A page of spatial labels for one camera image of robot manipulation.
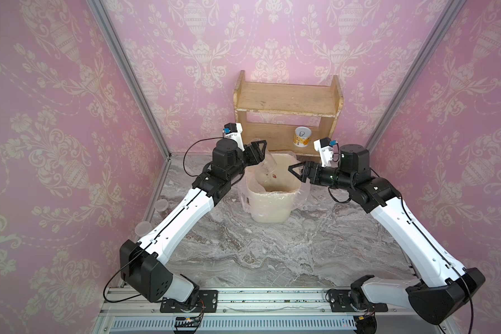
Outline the yellow can on shelf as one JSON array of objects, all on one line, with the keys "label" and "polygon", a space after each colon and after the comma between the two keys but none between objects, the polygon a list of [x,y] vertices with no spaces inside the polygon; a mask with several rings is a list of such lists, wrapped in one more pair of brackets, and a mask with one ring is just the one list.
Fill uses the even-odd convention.
[{"label": "yellow can on shelf", "polygon": [[299,148],[307,147],[312,133],[308,127],[297,127],[294,131],[293,144]]}]

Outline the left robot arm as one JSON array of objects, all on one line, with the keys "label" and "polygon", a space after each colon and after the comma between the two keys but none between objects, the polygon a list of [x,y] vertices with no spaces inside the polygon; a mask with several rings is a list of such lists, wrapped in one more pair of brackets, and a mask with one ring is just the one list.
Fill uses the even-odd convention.
[{"label": "left robot arm", "polygon": [[265,140],[240,146],[234,139],[219,139],[211,161],[179,205],[139,241],[122,244],[116,275],[151,303],[172,300],[185,311],[200,306],[199,286],[173,274],[166,264],[196,223],[242,180],[246,168],[264,161],[266,151]]}]

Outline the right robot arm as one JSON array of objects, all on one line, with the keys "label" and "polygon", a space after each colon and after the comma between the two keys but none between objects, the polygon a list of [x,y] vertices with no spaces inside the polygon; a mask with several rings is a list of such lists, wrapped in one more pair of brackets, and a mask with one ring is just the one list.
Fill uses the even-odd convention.
[{"label": "right robot arm", "polygon": [[437,242],[409,210],[402,194],[385,178],[374,177],[370,152],[363,146],[340,147],[336,167],[305,161],[289,166],[301,182],[342,189],[349,199],[380,223],[406,254],[416,277],[390,280],[364,276],[351,285],[352,305],[366,311],[374,304],[391,304],[415,311],[424,321],[439,325],[473,296],[486,278],[467,268]]}]

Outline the wooden two-tier shelf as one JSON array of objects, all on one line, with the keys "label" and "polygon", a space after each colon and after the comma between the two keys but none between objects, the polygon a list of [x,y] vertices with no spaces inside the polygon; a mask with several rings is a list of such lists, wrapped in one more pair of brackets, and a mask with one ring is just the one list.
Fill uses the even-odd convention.
[{"label": "wooden two-tier shelf", "polygon": [[295,129],[311,118],[310,140],[331,138],[338,124],[345,99],[338,75],[328,86],[250,82],[239,72],[233,93],[235,120],[243,127],[244,143],[264,139],[272,153],[290,151],[311,160],[319,154],[309,143],[301,148],[293,143]]}]

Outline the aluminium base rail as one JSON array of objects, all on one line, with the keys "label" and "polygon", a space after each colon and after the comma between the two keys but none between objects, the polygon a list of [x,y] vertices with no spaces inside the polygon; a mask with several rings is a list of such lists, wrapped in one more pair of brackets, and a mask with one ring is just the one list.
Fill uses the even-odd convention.
[{"label": "aluminium base rail", "polygon": [[379,304],[355,310],[345,288],[207,288],[190,313],[174,302],[150,303],[135,290],[111,288],[93,333],[459,333],[413,310]]}]

